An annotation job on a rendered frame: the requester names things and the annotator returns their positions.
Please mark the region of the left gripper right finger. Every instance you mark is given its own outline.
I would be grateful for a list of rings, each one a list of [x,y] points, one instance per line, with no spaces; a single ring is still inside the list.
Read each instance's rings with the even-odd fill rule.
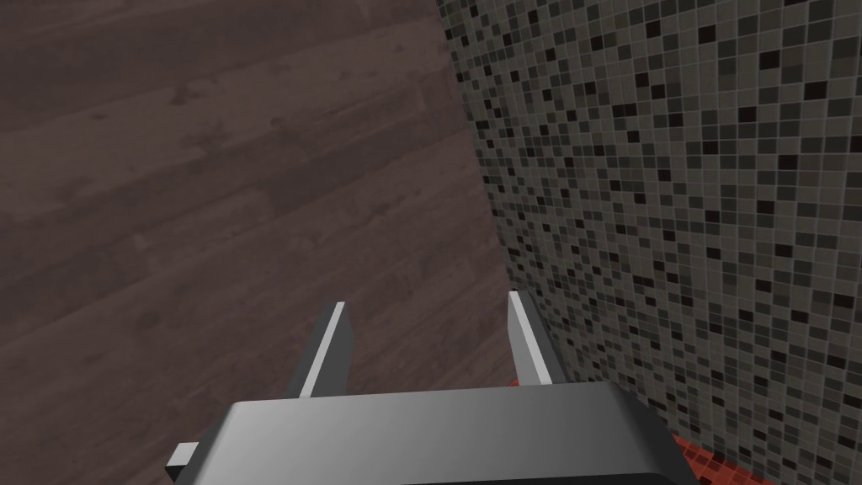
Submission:
[[[507,329],[520,386],[567,383],[561,356],[528,291],[508,292]]]

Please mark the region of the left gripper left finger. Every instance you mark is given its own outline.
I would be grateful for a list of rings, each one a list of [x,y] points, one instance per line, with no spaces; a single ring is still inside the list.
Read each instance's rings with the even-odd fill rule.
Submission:
[[[353,341],[346,303],[327,304],[297,363],[285,393],[286,399],[344,396]]]

